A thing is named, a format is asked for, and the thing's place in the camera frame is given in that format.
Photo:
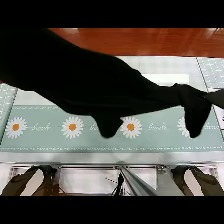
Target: reddish-brown wood panel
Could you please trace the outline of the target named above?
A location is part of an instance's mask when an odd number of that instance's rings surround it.
[[[112,55],[224,57],[222,28],[51,28],[68,41]]]

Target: daisy print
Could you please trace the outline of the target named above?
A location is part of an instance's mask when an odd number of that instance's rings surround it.
[[[81,119],[78,117],[69,117],[63,122],[61,131],[64,132],[63,135],[66,138],[72,139],[82,134],[83,127],[84,124]]]
[[[126,138],[135,138],[141,134],[142,125],[137,118],[126,117],[123,119],[124,123],[121,125],[121,131]]]
[[[22,117],[15,117],[8,122],[6,126],[6,135],[8,138],[17,138],[27,129],[26,121]]]
[[[189,131],[186,129],[184,117],[179,119],[177,127],[178,130],[182,132],[182,135],[189,137]]]

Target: metal bar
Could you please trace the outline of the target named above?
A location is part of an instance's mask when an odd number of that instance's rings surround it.
[[[156,190],[154,190],[145,181],[132,173],[126,167],[120,167],[121,173],[130,188],[131,195],[133,196],[158,196]]]

